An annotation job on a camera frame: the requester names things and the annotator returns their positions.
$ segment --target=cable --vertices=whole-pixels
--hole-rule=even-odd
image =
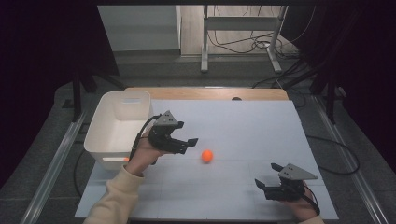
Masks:
[[[149,125],[149,123],[150,123],[152,120],[158,119],[161,115],[162,115],[162,114],[152,116],[151,118],[149,118],[149,119],[145,122],[145,124],[143,124],[142,129],[140,129],[140,132],[136,135],[136,138],[134,139],[134,144],[133,144],[133,146],[132,146],[131,154],[129,155],[129,161],[131,160],[131,158],[134,156],[134,153],[136,152],[136,148],[137,148],[137,145],[139,144],[140,138],[142,138],[143,131],[145,131],[146,127]]]
[[[294,51],[293,53],[284,53],[282,51],[283,45],[281,45],[279,48],[274,48],[275,49],[275,54],[276,57],[284,59],[284,60],[288,60],[288,59],[300,59],[301,58],[301,54],[300,51]]]
[[[242,42],[242,41],[246,41],[246,40],[250,40],[252,38],[260,38],[260,37],[264,37],[264,36],[268,36],[271,37],[269,35],[271,35],[272,33],[268,33],[266,35],[257,35],[257,36],[253,36],[253,37],[249,37],[249,38],[245,38],[245,39],[240,39],[240,40],[235,40],[232,42],[227,42],[227,43],[219,43],[218,41],[216,41],[218,43],[218,45],[229,45],[229,44],[234,44],[234,43],[238,43],[238,42]]]
[[[309,19],[308,24],[305,26],[305,29],[303,30],[303,32],[295,39],[289,41],[289,43],[293,43],[294,41],[298,40],[301,36],[303,36],[303,34],[305,34],[306,30],[308,29],[309,25],[311,24],[312,19],[314,18],[315,15],[315,11],[317,10],[317,7],[314,7],[314,10],[312,11],[312,15],[311,18]]]
[[[340,147],[342,147],[342,148],[345,148],[345,149],[354,157],[355,162],[356,162],[356,168],[355,168],[353,171],[345,172],[345,173],[333,171],[333,170],[330,170],[329,168],[322,167],[322,166],[319,166],[319,165],[318,165],[318,168],[320,168],[320,169],[322,169],[322,170],[324,170],[324,171],[327,171],[327,172],[329,172],[329,173],[332,173],[332,174],[334,174],[334,175],[353,175],[353,174],[355,174],[356,172],[358,172],[359,169],[361,168],[361,163],[360,163],[360,161],[359,161],[358,156],[353,152],[353,150],[352,150],[350,147],[347,147],[346,145],[344,145],[344,144],[342,144],[342,143],[339,143],[339,142],[336,142],[336,141],[333,141],[333,140],[327,139],[327,138],[312,136],[312,135],[308,135],[308,134],[306,135],[306,137],[308,137],[308,138],[313,138],[313,139],[318,139],[318,140],[321,140],[321,141],[331,142],[331,143],[334,143],[334,144],[336,144],[336,145],[338,145],[338,146],[340,146]]]
[[[212,38],[210,38],[210,34],[209,34],[209,33],[207,33],[207,37],[209,37],[210,42],[211,42],[214,46],[216,46],[216,47],[218,47],[218,48],[222,48],[222,49],[227,49],[227,50],[232,51],[232,52],[234,52],[234,53],[249,53],[249,52],[255,50],[255,49],[250,49],[250,50],[247,50],[247,51],[236,51],[236,50],[233,50],[233,49],[229,49],[229,48],[223,47],[222,45],[217,45],[217,44],[213,43]]]
[[[244,15],[242,15],[242,16],[245,16],[247,13],[248,13],[248,10],[249,10],[249,8],[250,8],[250,6],[247,6],[247,11],[244,13]]]
[[[315,212],[317,212],[317,215],[320,215],[320,208],[319,208],[319,203],[318,203],[317,196],[315,196],[314,191],[312,191],[312,189],[310,189],[307,185],[304,185],[304,187],[306,187],[311,192],[311,194],[314,197],[315,201],[313,201],[312,199],[308,198],[305,194],[300,194],[300,196],[314,207]]]
[[[272,6],[270,6],[272,16],[274,17],[274,11],[272,10]]]
[[[258,85],[260,85],[260,84],[262,84],[262,83],[264,83],[264,82],[266,82],[266,81],[269,81],[269,80],[272,80],[272,79],[276,79],[276,78],[280,78],[280,77],[288,76],[289,73],[291,73],[291,72],[293,72],[295,69],[297,69],[301,64],[303,64],[303,62],[304,62],[303,59],[299,59],[299,60],[298,60],[296,63],[294,63],[290,68],[288,68],[288,70],[282,72],[282,74],[281,74],[279,77],[269,77],[269,78],[266,78],[266,79],[264,79],[264,80],[258,81],[258,82],[256,82],[256,83],[253,84],[253,86],[251,87],[251,89],[256,88]]]
[[[78,158],[77,158],[77,160],[76,160],[76,163],[75,163],[75,166],[74,166],[74,170],[73,170],[74,187],[75,187],[76,193],[77,193],[77,195],[78,195],[79,198],[82,197],[82,193],[81,193],[81,191],[79,190],[78,184],[77,184],[77,168],[78,168],[79,160],[81,159],[81,156],[82,156],[82,154],[84,154],[84,152],[85,152],[85,149],[83,148],[83,149],[81,150],[81,152],[79,153],[79,155],[78,155]]]
[[[302,98],[303,98],[303,104],[302,104],[302,105],[294,105],[294,107],[295,107],[296,109],[300,109],[300,108],[303,108],[303,107],[306,106],[306,97],[305,97],[305,95],[304,95],[302,92],[300,92],[300,91],[297,91],[297,92],[298,92],[298,95],[302,96]]]

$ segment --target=human hand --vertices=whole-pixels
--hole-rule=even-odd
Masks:
[[[306,186],[305,181],[304,182],[304,187],[305,187],[305,196],[308,197],[310,200],[312,200],[312,193],[311,190],[308,189]],[[318,214],[315,210],[315,208],[307,202],[305,199],[300,198],[298,201],[293,201],[293,202],[288,202],[288,201],[280,201],[281,203],[285,204],[287,207],[291,209],[293,214],[300,220],[300,221],[306,221],[312,217],[316,217]]]
[[[161,151],[154,146],[148,140],[149,130],[143,133],[139,139],[136,152],[128,164],[125,166],[125,170],[132,175],[143,176],[143,171],[146,170],[152,163],[158,160],[164,154],[169,152]]]

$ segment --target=beige sleeve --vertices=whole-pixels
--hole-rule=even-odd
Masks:
[[[105,195],[91,208],[84,223],[126,223],[137,204],[137,190],[143,179],[121,167],[120,172],[106,182]]]
[[[324,224],[324,222],[323,222],[323,219],[321,218],[321,216],[317,216],[317,217],[308,219],[307,221],[299,222],[299,224]]]

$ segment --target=white table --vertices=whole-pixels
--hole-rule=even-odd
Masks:
[[[154,114],[170,110],[185,121],[173,138],[198,137],[185,155],[165,155],[145,172],[132,218],[160,220],[292,220],[282,203],[265,200],[257,178],[277,186],[271,162],[300,166],[318,176],[306,183],[315,192],[324,219],[338,219],[300,119],[291,101],[152,100]],[[214,160],[204,164],[202,151]],[[76,212],[85,217],[117,171],[95,164]]]

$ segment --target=orange ball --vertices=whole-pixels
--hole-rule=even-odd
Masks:
[[[213,159],[213,152],[212,152],[211,150],[209,150],[209,149],[205,149],[205,150],[202,152],[201,158],[202,158],[202,160],[203,160],[204,162],[210,162],[210,161],[212,161],[212,159]]]

